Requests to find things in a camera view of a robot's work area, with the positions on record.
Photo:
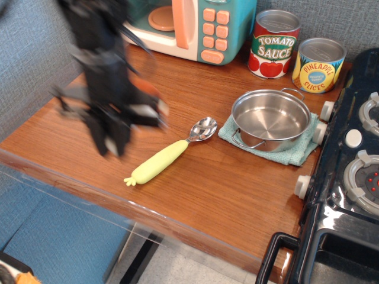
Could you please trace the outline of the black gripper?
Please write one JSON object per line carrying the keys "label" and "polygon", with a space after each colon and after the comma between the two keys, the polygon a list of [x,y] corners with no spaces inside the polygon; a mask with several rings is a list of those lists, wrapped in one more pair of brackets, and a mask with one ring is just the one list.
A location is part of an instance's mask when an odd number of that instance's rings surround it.
{"label": "black gripper", "polygon": [[131,123],[110,116],[123,109],[133,97],[129,77],[133,68],[127,61],[126,51],[71,49],[71,53],[83,70],[86,85],[65,90],[56,88],[52,94],[60,102],[59,112],[86,124],[101,156],[109,150],[121,157],[130,141]]}

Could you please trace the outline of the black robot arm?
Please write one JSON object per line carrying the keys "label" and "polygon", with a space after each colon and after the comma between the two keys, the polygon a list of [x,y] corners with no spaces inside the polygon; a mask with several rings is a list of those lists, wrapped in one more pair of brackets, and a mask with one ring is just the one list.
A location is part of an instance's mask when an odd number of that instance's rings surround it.
{"label": "black robot arm", "polygon": [[100,155],[120,157],[130,141],[132,125],[161,127],[168,106],[160,92],[140,77],[126,58],[123,36],[147,50],[124,26],[127,1],[58,1],[74,42],[70,52],[86,85],[56,88],[61,114],[78,118],[89,129]]}

